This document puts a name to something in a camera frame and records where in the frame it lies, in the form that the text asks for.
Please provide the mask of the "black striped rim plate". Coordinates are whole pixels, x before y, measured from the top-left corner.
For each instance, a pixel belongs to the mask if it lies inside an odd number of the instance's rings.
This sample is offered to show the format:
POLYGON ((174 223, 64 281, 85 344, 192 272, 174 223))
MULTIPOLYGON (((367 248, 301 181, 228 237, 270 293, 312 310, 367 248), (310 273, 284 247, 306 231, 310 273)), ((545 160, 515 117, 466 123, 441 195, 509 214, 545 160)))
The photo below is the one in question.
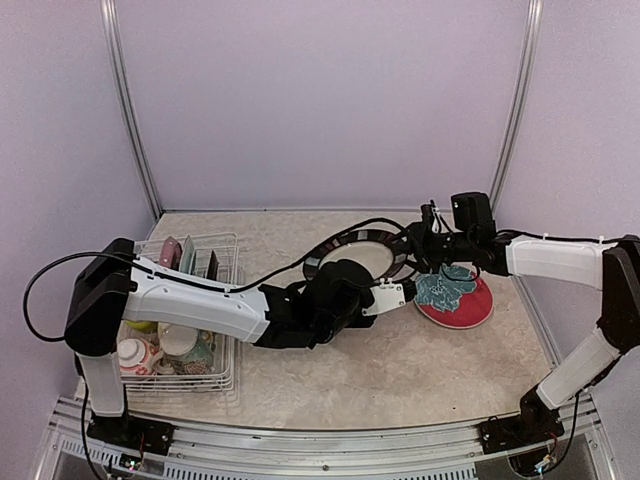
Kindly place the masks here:
POLYGON ((312 280, 324 264, 350 260, 366 268, 374 280, 394 277, 407 254, 401 251, 401 241, 393 237, 387 230, 359 229, 324 240, 303 262, 303 276, 312 280))

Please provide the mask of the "red teal floral plate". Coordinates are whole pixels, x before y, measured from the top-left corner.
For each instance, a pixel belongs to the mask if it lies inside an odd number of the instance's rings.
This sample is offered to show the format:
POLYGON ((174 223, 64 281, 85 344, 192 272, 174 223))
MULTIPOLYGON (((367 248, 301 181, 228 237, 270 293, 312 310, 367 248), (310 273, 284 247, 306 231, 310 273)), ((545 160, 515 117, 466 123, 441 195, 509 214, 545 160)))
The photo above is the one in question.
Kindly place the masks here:
POLYGON ((415 278, 417 310, 437 325, 454 330, 475 328, 488 320, 494 297, 478 272, 462 265, 443 265, 438 273, 415 278))

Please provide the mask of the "light green flower plate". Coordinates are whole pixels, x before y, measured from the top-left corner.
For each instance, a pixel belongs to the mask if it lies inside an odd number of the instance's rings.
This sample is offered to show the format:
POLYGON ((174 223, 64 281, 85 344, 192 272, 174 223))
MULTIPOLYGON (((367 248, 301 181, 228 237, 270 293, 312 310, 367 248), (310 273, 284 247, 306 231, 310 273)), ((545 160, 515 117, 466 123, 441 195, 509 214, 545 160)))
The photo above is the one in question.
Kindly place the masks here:
POLYGON ((181 273, 191 274, 194 269, 196 256, 196 247, 193 239, 187 236, 183 243, 183 252, 181 261, 179 264, 179 271, 181 273))

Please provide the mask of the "pink polka dot plate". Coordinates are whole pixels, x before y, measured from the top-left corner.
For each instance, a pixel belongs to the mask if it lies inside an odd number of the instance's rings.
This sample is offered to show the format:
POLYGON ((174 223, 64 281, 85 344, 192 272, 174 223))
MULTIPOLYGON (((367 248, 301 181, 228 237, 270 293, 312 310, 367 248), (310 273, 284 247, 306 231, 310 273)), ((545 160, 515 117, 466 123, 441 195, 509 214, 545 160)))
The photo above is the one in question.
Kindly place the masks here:
POLYGON ((167 237, 161 247, 158 257, 158 264, 172 269, 178 270, 182 257, 182 246, 174 237, 167 237))

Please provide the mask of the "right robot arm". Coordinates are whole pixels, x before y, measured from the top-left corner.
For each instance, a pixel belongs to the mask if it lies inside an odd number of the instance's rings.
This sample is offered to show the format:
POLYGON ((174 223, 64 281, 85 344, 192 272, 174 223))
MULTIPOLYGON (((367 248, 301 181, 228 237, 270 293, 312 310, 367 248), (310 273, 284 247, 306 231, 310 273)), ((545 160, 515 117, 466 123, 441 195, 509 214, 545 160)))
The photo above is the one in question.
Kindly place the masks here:
POLYGON ((478 225, 426 233, 416 250, 415 298, 456 305, 483 273, 520 283, 548 328, 560 362, 520 401, 511 426, 523 444, 546 432, 570 398, 598 384, 639 346, 639 238, 568 238, 478 225))

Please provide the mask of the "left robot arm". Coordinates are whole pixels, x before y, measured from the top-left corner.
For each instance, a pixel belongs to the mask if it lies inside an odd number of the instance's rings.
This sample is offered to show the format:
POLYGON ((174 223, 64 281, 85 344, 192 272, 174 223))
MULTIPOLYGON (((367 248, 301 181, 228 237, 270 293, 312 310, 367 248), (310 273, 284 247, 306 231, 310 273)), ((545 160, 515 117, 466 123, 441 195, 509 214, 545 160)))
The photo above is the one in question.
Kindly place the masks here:
POLYGON ((408 287, 377 279, 362 264, 323 264, 306 282, 286 288, 260 279, 245 286, 207 280, 162 267, 117 238, 77 276, 59 340, 77 356, 93 414, 121 445, 140 434, 127 400, 116 354, 122 321, 150 321, 207 330, 270 349, 309 348, 341 330, 367 328, 407 301, 408 287))

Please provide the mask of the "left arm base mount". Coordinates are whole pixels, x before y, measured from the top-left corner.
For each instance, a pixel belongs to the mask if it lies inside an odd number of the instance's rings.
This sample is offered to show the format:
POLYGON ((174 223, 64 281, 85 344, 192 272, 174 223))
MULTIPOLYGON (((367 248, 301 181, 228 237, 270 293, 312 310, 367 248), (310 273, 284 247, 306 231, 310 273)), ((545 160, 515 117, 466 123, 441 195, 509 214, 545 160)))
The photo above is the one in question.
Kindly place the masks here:
POLYGON ((118 417, 92 413, 87 434, 109 445, 142 454, 167 456, 176 427, 168 422, 142 418, 124 412, 118 417))

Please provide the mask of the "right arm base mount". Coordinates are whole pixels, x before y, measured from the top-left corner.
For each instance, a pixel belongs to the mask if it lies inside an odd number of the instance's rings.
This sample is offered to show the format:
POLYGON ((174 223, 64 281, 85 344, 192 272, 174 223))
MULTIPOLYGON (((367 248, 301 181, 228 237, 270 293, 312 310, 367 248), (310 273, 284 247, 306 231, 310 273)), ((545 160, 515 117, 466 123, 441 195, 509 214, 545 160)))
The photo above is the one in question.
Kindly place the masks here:
POLYGON ((521 398, 518 414, 489 417, 478 424, 477 430, 485 455, 544 442, 565 433, 559 409, 549 409, 536 388, 521 398))

